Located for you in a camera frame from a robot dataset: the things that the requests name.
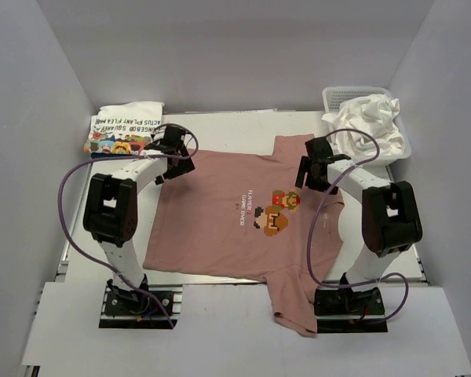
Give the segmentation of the pink t shirt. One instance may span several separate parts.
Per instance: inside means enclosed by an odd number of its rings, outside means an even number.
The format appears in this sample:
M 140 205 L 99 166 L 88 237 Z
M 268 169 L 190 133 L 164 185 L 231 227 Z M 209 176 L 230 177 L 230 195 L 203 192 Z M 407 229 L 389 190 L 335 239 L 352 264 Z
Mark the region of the pink t shirt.
M 268 156 L 197 152 L 194 171 L 161 188 L 143 267 L 263 282 L 276 321 L 313 336 L 318 284 L 306 241 L 324 193 L 295 187 L 308 140 L 278 136 Z M 343 244 L 343 207 L 341 194 L 333 195 L 316 222 L 311 256 L 320 281 Z

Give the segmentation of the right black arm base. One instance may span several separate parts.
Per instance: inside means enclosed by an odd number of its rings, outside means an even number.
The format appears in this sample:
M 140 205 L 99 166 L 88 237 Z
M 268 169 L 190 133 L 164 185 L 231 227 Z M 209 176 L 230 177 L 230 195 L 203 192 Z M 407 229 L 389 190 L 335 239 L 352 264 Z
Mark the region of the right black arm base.
M 388 331 L 382 293 L 377 284 L 353 287 L 346 275 L 322 282 L 314 291 L 316 333 L 366 334 Z

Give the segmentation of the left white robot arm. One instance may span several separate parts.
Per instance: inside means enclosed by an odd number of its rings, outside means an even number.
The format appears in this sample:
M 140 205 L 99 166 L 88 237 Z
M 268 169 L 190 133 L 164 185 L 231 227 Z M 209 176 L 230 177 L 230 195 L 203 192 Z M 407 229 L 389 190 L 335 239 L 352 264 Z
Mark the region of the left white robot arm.
M 195 165 L 185 137 L 193 133 L 183 126 L 167 123 L 158 140 L 146 145 L 123 168 L 110 174 L 94 174 L 83 215 L 83 228 L 101 246 L 111 266 L 114 287 L 126 290 L 123 304 L 132 313 L 143 313 L 150 294 L 142 289 L 145 274 L 137 260 L 133 237 L 138 225 L 138 195 L 150 184 L 192 172 Z

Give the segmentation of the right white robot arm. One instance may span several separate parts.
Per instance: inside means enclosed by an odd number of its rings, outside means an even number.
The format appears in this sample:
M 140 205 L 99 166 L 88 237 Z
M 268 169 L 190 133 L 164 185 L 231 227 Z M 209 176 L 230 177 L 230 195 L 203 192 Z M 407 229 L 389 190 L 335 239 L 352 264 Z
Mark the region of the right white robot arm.
M 423 236 L 422 224 L 414 190 L 406 181 L 391 182 L 363 169 L 380 155 L 359 162 L 344 154 L 333 153 L 327 137 L 305 142 L 306 156 L 301 158 L 295 186 L 306 186 L 324 196 L 312 218 L 306 241 L 306 261 L 309 275 L 321 287 L 343 289 L 338 294 L 339 305 L 348 313 L 357 313 L 367 304 L 367 294 L 394 273 L 384 275 L 389 265 Z M 321 282 L 312 268 L 312 238 L 319 215 L 326 202 L 339 189 L 361 204 L 363 246 L 344 273 L 341 284 Z

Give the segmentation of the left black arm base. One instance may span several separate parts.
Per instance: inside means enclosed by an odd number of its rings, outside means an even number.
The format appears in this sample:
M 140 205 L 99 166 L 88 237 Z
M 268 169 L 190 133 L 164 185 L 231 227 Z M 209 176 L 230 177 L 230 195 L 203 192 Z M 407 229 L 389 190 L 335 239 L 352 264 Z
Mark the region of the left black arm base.
M 154 299 L 116 287 L 110 279 L 106 283 L 99 328 L 172 330 L 181 312 L 183 288 L 147 287 L 146 283 L 144 280 L 141 288 L 147 288 L 160 301 L 169 320 Z

